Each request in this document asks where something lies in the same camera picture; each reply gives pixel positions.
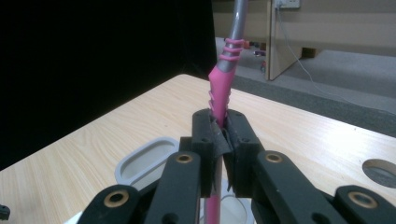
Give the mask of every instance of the brass insert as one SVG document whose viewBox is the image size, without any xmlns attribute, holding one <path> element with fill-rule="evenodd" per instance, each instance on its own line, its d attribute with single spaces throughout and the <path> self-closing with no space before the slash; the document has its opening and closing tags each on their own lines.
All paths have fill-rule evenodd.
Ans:
<svg viewBox="0 0 396 224">
<path fill-rule="evenodd" d="M 180 155 L 176 158 L 176 160 L 180 163 L 189 163 L 192 161 L 192 156 L 184 154 L 184 155 Z"/>
<path fill-rule="evenodd" d="M 283 161 L 282 157 L 280 157 L 279 155 L 274 154 L 274 153 L 265 155 L 265 159 L 270 162 L 282 162 Z"/>
<path fill-rule="evenodd" d="M 119 207 L 129 199 L 128 191 L 125 189 L 115 190 L 105 197 L 104 204 L 107 207 Z"/>
<path fill-rule="evenodd" d="M 347 196 L 353 203 L 361 207 L 370 208 L 370 209 L 378 207 L 378 203 L 376 202 L 376 200 L 370 195 L 367 195 L 365 193 L 361 193 L 358 191 L 351 191 L 348 193 Z"/>
</svg>

